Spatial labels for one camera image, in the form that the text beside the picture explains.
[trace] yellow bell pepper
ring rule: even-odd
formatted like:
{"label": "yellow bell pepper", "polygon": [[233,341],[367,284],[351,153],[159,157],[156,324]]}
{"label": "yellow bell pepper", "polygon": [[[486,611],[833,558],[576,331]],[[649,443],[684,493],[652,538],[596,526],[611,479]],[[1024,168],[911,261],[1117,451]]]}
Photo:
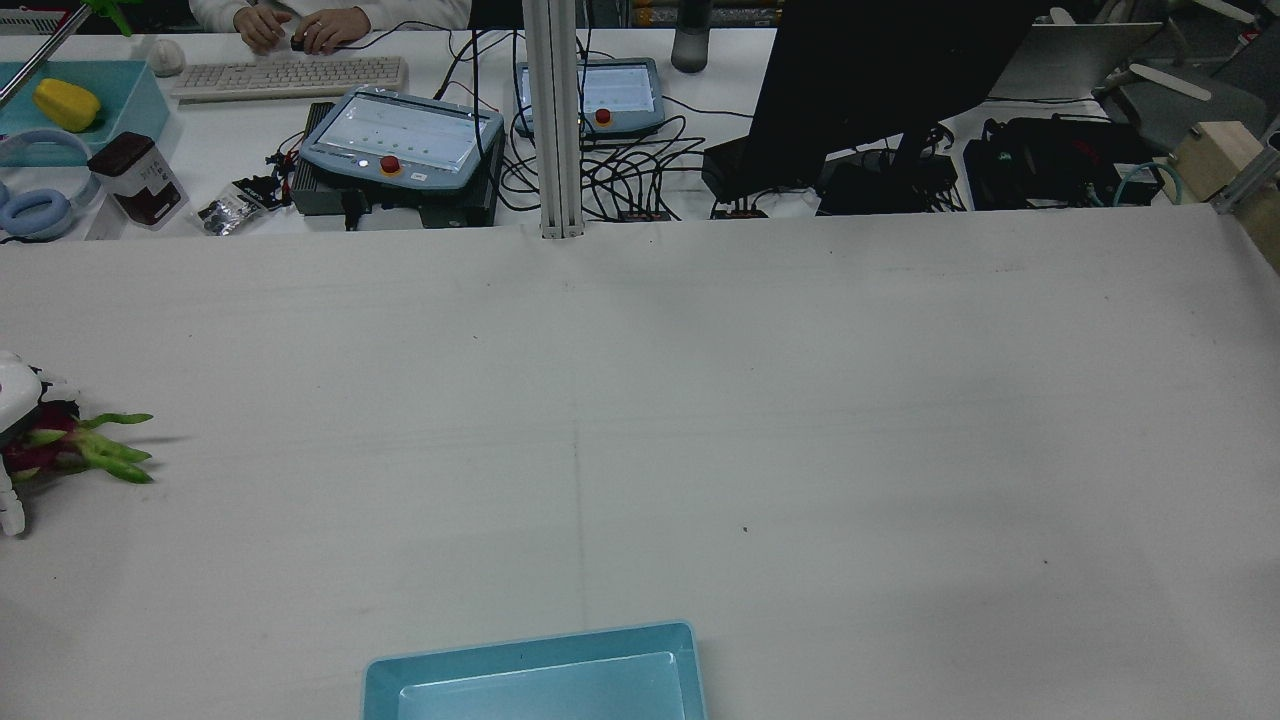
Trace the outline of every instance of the yellow bell pepper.
{"label": "yellow bell pepper", "polygon": [[102,102],[78,85],[56,78],[40,81],[31,94],[32,101],[58,127],[68,132],[81,132],[93,124]]}

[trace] laptop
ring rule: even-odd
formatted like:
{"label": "laptop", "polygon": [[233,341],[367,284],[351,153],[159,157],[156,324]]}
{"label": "laptop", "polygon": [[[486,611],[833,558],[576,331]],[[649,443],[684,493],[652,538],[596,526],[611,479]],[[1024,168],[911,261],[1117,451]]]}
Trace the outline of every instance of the laptop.
{"label": "laptop", "polygon": [[1162,23],[1034,24],[991,90],[993,97],[1089,97]]}

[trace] white table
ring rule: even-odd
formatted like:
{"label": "white table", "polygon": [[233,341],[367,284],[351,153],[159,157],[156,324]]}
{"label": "white table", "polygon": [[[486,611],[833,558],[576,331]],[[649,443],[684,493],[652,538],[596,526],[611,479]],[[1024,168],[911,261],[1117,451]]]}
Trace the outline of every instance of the white table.
{"label": "white table", "polygon": [[[590,37],[591,49],[609,53],[618,58],[649,56],[657,60],[660,81],[666,95],[687,105],[704,110],[731,110],[737,113],[754,111],[760,78],[768,61],[772,44],[772,29],[717,29],[713,33],[707,69],[696,74],[685,74],[672,68],[669,61],[672,32],[668,29],[605,29],[594,31]],[[490,33],[497,40],[500,33]],[[178,35],[170,36],[184,49],[188,61],[248,61],[253,56],[236,35]],[[454,32],[454,47],[461,47],[468,33]],[[113,36],[73,36],[54,55],[55,60],[125,59],[142,58],[151,38],[134,36],[122,38]],[[408,60],[410,73],[406,92],[430,96],[440,85],[445,68],[452,58],[444,32],[396,32],[379,40],[372,47],[353,51],[365,55],[401,55]],[[581,32],[582,42],[588,33]],[[0,49],[0,59],[24,59],[37,46],[40,38],[6,38]],[[278,53],[288,54],[288,50]],[[516,60],[525,60],[524,42],[515,51]],[[503,42],[481,56],[480,96],[502,110],[509,120],[515,115],[512,94],[512,50],[509,42]],[[453,79],[471,85],[470,67],[460,65]],[[173,85],[173,78],[159,78],[163,91]],[[191,204],[183,210],[182,218],[175,218],[152,234],[178,237],[196,234],[202,231],[186,222],[189,213],[207,205],[227,186],[228,182],[253,174],[268,174],[270,168],[264,158],[273,154],[276,145],[292,133],[303,128],[310,104],[316,99],[237,101],[237,102],[183,102],[170,100],[170,119],[159,146],[183,183]],[[444,100],[470,105],[471,97],[457,86],[452,86]],[[948,120],[959,141],[950,151],[956,163],[968,138],[982,133],[982,123],[987,118],[1007,120],[1019,115],[1042,117],[1050,113],[1100,114],[1092,102],[1066,106],[1037,106],[1030,104],[983,104],[974,110]],[[687,118],[686,136],[705,137],[705,146],[716,145],[746,135],[750,120],[728,115],[698,114],[675,104],[667,104],[668,117],[682,114]],[[659,137],[671,137],[675,126],[667,128]],[[518,138],[516,149],[508,147],[508,156],[530,158],[532,146]],[[682,167],[699,168],[701,159],[689,156],[676,163]],[[0,178],[15,174],[12,184],[15,187],[56,184],[31,179],[33,172],[0,168]],[[50,173],[40,169],[40,177]],[[78,179],[78,173],[68,174],[64,181],[68,188]],[[968,181],[959,181],[961,196],[968,202]],[[713,197],[703,184],[700,173],[667,173],[663,182],[663,197],[686,220],[705,219],[712,209]],[[511,196],[512,204],[536,204],[536,195]],[[584,201],[593,204],[590,193],[584,193]],[[127,222],[111,204],[99,204],[104,213],[90,214],[82,219],[68,238],[110,240],[140,232],[141,228],[127,227]],[[818,206],[813,192],[799,195],[765,195],[760,199],[760,209],[771,217],[812,217]],[[538,224],[536,211],[516,213],[506,206],[498,206],[497,224]],[[252,228],[243,232],[252,234],[279,234],[303,231],[340,231],[340,217],[305,217],[293,208],[276,210]],[[419,215],[411,209],[385,210],[361,218],[361,229],[412,229],[421,227]]]}
{"label": "white table", "polygon": [[157,480],[26,496],[0,715],[685,618],[713,720],[1274,720],[1277,309],[1203,205],[0,246]]}

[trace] teal bin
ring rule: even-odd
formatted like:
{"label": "teal bin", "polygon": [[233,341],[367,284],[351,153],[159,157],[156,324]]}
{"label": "teal bin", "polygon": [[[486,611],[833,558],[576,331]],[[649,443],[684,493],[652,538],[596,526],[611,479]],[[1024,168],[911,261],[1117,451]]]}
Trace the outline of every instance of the teal bin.
{"label": "teal bin", "polygon": [[364,720],[707,720],[684,621],[384,657]]}
{"label": "teal bin", "polygon": [[[0,63],[0,85],[18,74],[22,63]],[[97,152],[124,131],[160,140],[169,122],[165,102],[155,76],[143,60],[50,60],[0,109],[0,136],[31,128],[58,127],[31,100],[36,85],[51,77],[88,90],[102,102],[97,120],[76,133]],[[84,158],[68,147],[49,145],[24,150],[20,155],[0,159],[3,165],[47,167],[83,165]]]}

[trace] water bottle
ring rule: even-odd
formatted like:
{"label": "water bottle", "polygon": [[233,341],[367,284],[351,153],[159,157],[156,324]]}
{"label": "water bottle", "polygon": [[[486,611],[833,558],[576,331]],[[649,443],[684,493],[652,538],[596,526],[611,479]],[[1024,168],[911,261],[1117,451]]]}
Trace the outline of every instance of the water bottle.
{"label": "water bottle", "polygon": [[676,8],[676,42],[671,46],[671,64],[677,70],[696,73],[707,67],[710,28],[712,0],[680,0]]}

